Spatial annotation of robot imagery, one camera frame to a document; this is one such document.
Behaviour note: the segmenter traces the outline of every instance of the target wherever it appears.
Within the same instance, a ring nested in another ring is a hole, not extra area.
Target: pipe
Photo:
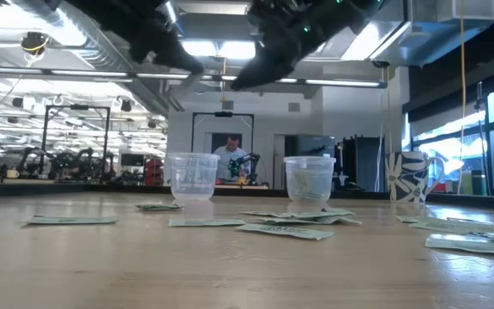
[[[72,45],[69,44],[69,37],[73,37],[73,41],[79,43],[81,36],[83,36],[85,41],[77,46],[81,49],[71,52],[83,58],[96,70],[134,71],[129,61],[116,49],[97,25],[71,4],[62,2],[57,10],[52,11],[41,0],[11,0],[10,2],[12,5],[47,22],[55,29],[50,33],[51,37],[62,45]],[[162,102],[162,100],[157,100],[159,96],[141,81],[134,80],[132,83],[126,84],[125,87],[135,94],[136,91],[133,88],[141,89],[143,95],[139,95],[139,97],[144,102],[145,107],[150,112],[157,112],[167,116],[168,106],[166,103]]]

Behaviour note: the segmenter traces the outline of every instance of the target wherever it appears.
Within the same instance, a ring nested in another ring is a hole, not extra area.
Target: man in white shirt
[[[236,160],[247,153],[239,147],[239,138],[235,136],[229,136],[225,146],[218,147],[213,154],[219,155],[219,167],[216,172],[217,179],[223,179],[225,181],[236,181],[238,176],[232,177],[230,170],[228,169],[228,164],[230,160]],[[246,163],[242,166],[240,175],[243,176],[250,171],[250,164]]]

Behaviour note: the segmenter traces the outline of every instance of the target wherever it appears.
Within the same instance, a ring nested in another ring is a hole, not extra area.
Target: patterned cup
[[[434,161],[442,162],[442,173],[432,187],[428,187],[428,167]],[[443,160],[429,158],[427,154],[413,151],[392,153],[386,158],[386,177],[390,201],[400,203],[424,203],[426,197],[443,180]]]

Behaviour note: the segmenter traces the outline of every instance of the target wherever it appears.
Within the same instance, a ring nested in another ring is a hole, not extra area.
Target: workbench
[[[248,210],[317,211],[281,197],[213,197],[142,213],[171,195],[108,192],[0,197],[0,308],[494,308],[494,256],[425,248],[431,231],[396,215],[494,221],[494,210],[330,200],[363,226],[321,241],[168,227]],[[24,227],[32,215],[116,215],[115,225]]]

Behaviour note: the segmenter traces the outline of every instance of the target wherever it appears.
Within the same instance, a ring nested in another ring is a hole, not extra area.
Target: clear plastic cup
[[[168,154],[166,164],[171,167],[171,192],[176,199],[208,200],[214,193],[216,154]]]
[[[327,202],[331,196],[335,158],[286,157],[287,193],[295,202]]]

